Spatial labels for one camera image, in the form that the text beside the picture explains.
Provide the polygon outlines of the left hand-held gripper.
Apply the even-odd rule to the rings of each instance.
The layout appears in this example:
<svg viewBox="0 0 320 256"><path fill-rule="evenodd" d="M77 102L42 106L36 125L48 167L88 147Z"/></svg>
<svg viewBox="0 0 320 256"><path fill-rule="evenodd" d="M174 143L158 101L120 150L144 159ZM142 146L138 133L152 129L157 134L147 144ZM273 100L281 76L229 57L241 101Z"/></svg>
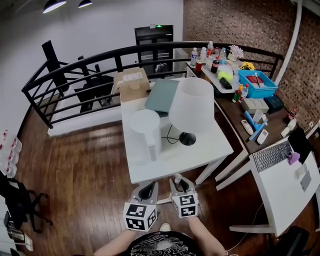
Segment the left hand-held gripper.
<svg viewBox="0 0 320 256"><path fill-rule="evenodd" d="M142 182L134 189L132 199L123 208L124 224L128 230L148 232L151 229L158 219L158 191L159 183L156 181Z"/></svg>

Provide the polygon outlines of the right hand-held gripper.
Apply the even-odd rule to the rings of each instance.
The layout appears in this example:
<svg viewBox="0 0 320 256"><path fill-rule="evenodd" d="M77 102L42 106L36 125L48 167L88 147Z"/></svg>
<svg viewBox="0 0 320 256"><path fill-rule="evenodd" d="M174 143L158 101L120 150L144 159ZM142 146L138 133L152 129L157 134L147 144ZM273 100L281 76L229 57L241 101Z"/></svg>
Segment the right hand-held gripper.
<svg viewBox="0 0 320 256"><path fill-rule="evenodd" d="M198 215L198 194L194 183L184 176L180 180L180 185L183 191L186 193L184 195L179 195L177 190L176 182L170 178L169 185L172 195L172 204L179 218L188 218Z"/></svg>

